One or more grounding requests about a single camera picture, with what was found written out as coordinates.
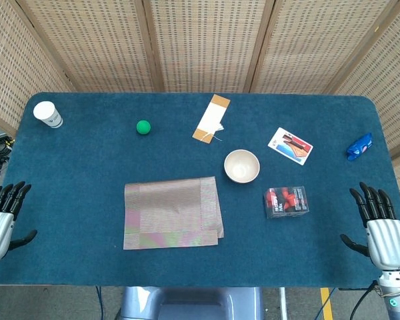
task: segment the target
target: cardboard tag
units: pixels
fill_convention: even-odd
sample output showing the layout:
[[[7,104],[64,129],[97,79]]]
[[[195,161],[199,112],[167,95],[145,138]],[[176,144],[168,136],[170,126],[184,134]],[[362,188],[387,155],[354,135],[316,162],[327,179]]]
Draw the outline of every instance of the cardboard tag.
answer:
[[[202,142],[210,143],[216,131],[223,130],[221,120],[230,100],[213,95],[211,102],[206,108],[196,130],[194,131],[193,138]]]

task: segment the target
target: white bowl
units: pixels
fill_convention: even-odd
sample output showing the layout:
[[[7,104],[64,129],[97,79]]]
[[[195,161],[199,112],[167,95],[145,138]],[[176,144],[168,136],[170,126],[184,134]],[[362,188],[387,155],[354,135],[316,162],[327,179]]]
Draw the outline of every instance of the white bowl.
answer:
[[[224,169],[231,180],[248,183],[259,174],[259,160],[248,150],[234,150],[225,158]]]

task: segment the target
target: yellow floor line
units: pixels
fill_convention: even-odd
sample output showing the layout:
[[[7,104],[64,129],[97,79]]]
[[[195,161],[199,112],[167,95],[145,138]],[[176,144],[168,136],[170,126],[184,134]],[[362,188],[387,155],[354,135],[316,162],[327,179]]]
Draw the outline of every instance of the yellow floor line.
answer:
[[[321,303],[323,304],[329,296],[329,288],[320,288]],[[323,309],[324,320],[333,320],[331,300],[326,303]]]

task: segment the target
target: floor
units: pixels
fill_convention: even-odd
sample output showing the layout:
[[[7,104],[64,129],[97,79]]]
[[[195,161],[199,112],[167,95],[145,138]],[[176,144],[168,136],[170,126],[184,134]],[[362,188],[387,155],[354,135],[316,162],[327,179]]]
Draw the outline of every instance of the floor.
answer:
[[[114,320],[121,304],[122,287],[102,288],[106,320]],[[334,320],[346,320],[363,291],[336,290],[331,298]],[[265,320],[280,319],[278,289],[263,289]],[[290,320],[313,320],[321,307],[319,288],[288,288]],[[99,320],[101,310],[94,287],[0,286],[0,319]],[[371,293],[358,309],[355,319],[388,319],[382,299]]]

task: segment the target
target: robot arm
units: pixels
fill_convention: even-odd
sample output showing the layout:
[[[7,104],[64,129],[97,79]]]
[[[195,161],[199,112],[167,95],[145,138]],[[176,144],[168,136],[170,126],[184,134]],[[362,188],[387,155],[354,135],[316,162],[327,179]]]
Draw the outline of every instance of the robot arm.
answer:
[[[380,270],[378,294],[384,298],[390,320],[400,319],[400,221],[396,219],[393,205],[382,190],[360,183],[364,192],[350,189],[366,230],[367,247],[359,245],[346,235],[341,239],[350,249],[370,257]]]
[[[22,181],[16,185],[0,187],[0,260],[8,251],[31,242],[37,234],[37,230],[32,230],[25,238],[11,241],[13,226],[22,202],[31,188],[31,185],[24,184]]]

